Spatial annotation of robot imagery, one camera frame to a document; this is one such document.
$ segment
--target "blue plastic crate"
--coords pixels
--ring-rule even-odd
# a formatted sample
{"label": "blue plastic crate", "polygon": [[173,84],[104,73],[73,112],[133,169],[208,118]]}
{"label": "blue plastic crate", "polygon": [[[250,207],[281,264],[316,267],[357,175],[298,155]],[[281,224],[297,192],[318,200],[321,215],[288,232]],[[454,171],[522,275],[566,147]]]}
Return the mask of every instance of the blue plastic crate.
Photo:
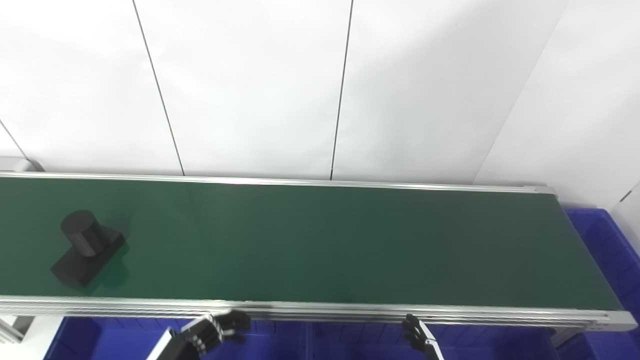
{"label": "blue plastic crate", "polygon": [[[640,258],[604,209],[567,209],[582,241],[618,296],[640,323]],[[638,360],[640,329],[588,332],[558,349],[562,360]]]}
{"label": "blue plastic crate", "polygon": [[[167,327],[188,320],[66,318],[45,360],[142,360]],[[447,360],[558,360],[545,329],[431,326]],[[384,323],[252,322],[245,344],[225,342],[205,357],[264,360],[423,360],[402,327]]]}

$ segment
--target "green conveyor belt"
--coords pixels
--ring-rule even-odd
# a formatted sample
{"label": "green conveyor belt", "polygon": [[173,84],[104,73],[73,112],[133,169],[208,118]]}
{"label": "green conveyor belt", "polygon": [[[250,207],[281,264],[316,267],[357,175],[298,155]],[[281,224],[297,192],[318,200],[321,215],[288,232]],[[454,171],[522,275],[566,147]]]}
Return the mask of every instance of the green conveyor belt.
{"label": "green conveyor belt", "polygon": [[[60,222],[125,233],[84,290]],[[0,295],[621,309],[553,195],[0,179]]]}

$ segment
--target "black rectangular block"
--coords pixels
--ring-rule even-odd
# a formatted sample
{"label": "black rectangular block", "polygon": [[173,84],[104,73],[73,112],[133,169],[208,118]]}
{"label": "black rectangular block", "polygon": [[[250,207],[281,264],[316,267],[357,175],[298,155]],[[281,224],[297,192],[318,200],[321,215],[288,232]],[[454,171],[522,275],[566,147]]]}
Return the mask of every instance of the black rectangular block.
{"label": "black rectangular block", "polygon": [[106,249],[96,256],[85,258],[72,247],[51,267],[51,272],[69,285],[78,288],[87,286],[124,244],[124,236],[121,233],[108,227],[102,228],[109,239]]}

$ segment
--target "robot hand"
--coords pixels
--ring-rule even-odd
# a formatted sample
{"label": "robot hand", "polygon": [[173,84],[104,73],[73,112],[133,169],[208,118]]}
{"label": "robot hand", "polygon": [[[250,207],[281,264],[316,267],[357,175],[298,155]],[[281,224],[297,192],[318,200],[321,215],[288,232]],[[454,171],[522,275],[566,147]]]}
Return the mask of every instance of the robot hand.
{"label": "robot hand", "polygon": [[409,340],[412,348],[423,352],[427,360],[444,360],[436,338],[422,321],[407,314],[406,320],[402,321],[402,326],[406,330],[404,338]]}
{"label": "robot hand", "polygon": [[198,360],[225,340],[244,341],[237,330],[248,330],[251,318],[244,311],[207,314],[183,326],[168,328],[147,360]]}

